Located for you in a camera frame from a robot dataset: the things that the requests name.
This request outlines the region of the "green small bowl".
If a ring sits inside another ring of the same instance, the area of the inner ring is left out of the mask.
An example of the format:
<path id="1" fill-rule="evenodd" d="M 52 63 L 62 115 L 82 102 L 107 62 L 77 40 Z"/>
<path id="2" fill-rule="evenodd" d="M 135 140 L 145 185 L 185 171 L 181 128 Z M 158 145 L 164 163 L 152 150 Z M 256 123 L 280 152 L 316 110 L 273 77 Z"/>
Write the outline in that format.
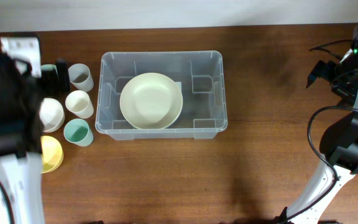
<path id="1" fill-rule="evenodd" d="M 41 66 L 42 72 L 57 72 L 57 67 L 54 64 L 45 64 Z"/>

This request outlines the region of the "white small bowl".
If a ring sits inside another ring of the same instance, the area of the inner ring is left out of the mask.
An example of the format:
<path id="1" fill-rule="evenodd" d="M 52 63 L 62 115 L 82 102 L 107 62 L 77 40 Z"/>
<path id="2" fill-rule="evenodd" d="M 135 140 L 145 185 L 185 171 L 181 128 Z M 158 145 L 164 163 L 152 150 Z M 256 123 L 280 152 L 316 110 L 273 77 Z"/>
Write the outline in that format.
<path id="1" fill-rule="evenodd" d="M 40 120 L 44 125 L 43 132 L 52 133 L 64 123 L 65 114 L 62 104 L 53 98 L 44 98 L 39 111 Z"/>

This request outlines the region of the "cream bowl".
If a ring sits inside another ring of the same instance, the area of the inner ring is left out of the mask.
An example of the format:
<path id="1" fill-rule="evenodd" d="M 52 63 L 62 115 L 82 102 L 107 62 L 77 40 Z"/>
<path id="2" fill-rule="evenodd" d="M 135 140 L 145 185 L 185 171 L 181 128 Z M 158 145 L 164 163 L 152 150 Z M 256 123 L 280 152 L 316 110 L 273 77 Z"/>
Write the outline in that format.
<path id="1" fill-rule="evenodd" d="M 183 109 L 181 88 L 161 73 L 143 73 L 132 78 L 121 92 L 123 117 L 137 129 L 165 129 Z"/>

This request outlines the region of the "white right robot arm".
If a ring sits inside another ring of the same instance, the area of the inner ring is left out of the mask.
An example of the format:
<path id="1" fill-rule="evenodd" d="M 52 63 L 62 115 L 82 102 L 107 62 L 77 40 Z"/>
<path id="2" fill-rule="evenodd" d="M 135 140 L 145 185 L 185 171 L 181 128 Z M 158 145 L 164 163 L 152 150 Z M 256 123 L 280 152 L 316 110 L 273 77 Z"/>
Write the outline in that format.
<path id="1" fill-rule="evenodd" d="M 319 113 L 346 110 L 348 114 L 324 132 L 319 147 L 312 147 L 320 159 L 318 167 L 301 195 L 275 217 L 274 223 L 319 223 L 336 194 L 358 174 L 358 25 L 348 42 L 350 49 L 336 56 L 337 63 L 319 61 L 308 75 L 308 86 L 322 78 L 341 97 L 338 105 L 313 113 L 308 121 L 308 142 L 312 143 L 311 125 Z"/>

